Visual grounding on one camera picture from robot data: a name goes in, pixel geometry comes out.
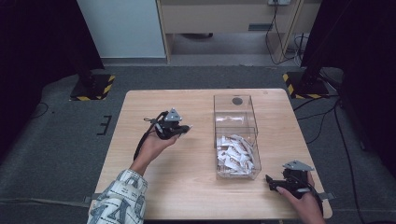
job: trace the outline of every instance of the gray carpet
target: gray carpet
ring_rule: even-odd
[[[109,95],[105,100],[88,102],[69,101],[77,76],[49,84],[43,90],[43,104],[37,106],[32,119],[0,167],[0,198],[82,203],[85,196],[91,196],[125,93],[129,90],[286,89],[282,75],[298,70],[297,67],[287,66],[108,67],[101,73],[116,76]],[[336,94],[334,90],[329,90],[331,94]],[[326,112],[336,100],[337,97],[316,100],[296,110],[296,117]],[[290,99],[290,102],[295,108],[307,100]],[[106,135],[98,135],[104,130],[101,123],[107,122],[105,116],[112,117],[110,125]],[[396,221],[396,180],[382,166],[374,152],[361,150],[359,139],[345,111],[339,106],[337,116],[350,154],[363,219],[365,222],[384,219]],[[306,142],[318,135],[321,120],[322,116],[299,120]],[[318,139],[308,144],[308,148],[324,188],[337,196],[331,201],[333,216],[327,223],[361,223],[346,150],[333,112],[326,115]],[[0,223],[86,223],[87,214],[88,208],[85,207],[0,203]],[[218,222],[208,220],[196,223]],[[224,223],[278,222],[241,220]],[[284,220],[284,223],[300,222]]]

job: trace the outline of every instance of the sleeve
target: sleeve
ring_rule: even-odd
[[[143,176],[133,170],[122,171],[97,198],[87,223],[143,223],[147,187]]]

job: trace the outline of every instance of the yellow and black striped tape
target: yellow and black striped tape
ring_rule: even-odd
[[[321,97],[328,97],[328,94],[298,94],[295,92],[293,85],[290,82],[290,78],[288,74],[283,74],[283,80],[286,83],[286,86],[288,87],[288,91],[290,94],[291,99],[318,99]]]
[[[107,84],[106,84],[105,88],[103,89],[103,92],[100,95],[95,95],[95,96],[84,96],[84,95],[81,95],[81,96],[73,97],[71,100],[73,100],[73,101],[104,100],[107,97],[108,92],[111,89],[111,86],[113,85],[115,77],[116,76],[110,76],[108,78]]]

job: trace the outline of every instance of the wooden table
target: wooden table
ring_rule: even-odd
[[[258,126],[262,171],[255,180],[216,178],[214,95],[249,94]],[[96,192],[103,191],[133,161],[134,151],[154,119],[174,107],[180,124],[191,131],[148,167],[145,219],[285,219],[297,218],[290,204],[271,191],[265,175],[283,179],[282,165],[298,160],[315,166],[300,127],[281,89],[129,91],[126,94]],[[318,192],[318,173],[312,172]],[[332,215],[327,201],[324,216]]]

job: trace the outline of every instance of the tripod base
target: tripod base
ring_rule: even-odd
[[[283,75],[292,99],[329,97],[329,92],[321,80],[317,80],[313,85],[301,85],[303,74],[303,72],[288,72]]]
[[[92,88],[85,87],[81,80],[78,80],[75,88],[70,94],[71,101],[90,101],[104,100],[110,91],[115,76],[111,75],[93,75],[95,83]]]

